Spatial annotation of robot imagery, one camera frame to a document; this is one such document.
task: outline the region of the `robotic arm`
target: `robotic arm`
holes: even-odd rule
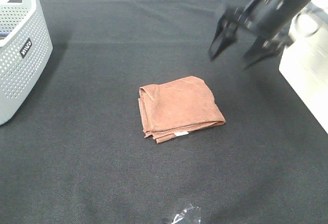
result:
[[[244,58],[248,66],[270,56],[277,56],[293,41],[283,27],[311,0],[251,0],[245,8],[222,6],[209,56],[214,60],[237,41],[237,30],[243,27],[257,35]]]

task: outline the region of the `logo text on basket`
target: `logo text on basket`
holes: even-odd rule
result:
[[[30,38],[28,38],[27,41],[25,42],[25,44],[23,45],[23,47],[20,50],[20,55],[22,56],[22,58],[24,58],[27,55],[27,53],[31,49],[31,46],[32,46],[32,41],[31,41]]]

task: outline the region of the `white tag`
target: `white tag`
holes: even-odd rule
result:
[[[182,135],[187,135],[187,134],[189,134],[187,131],[174,133],[174,135],[177,136],[177,137],[182,136]]]

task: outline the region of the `white container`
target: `white container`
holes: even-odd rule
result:
[[[0,2],[0,125],[30,93],[51,52],[39,0]]]
[[[312,3],[328,8],[328,0]],[[285,48],[279,70],[328,133],[328,20],[318,11],[305,8],[292,20],[289,35],[295,42]]]

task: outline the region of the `clear plastic bag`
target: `clear plastic bag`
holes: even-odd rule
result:
[[[200,207],[190,204],[180,214],[176,214],[169,224],[201,224]]]

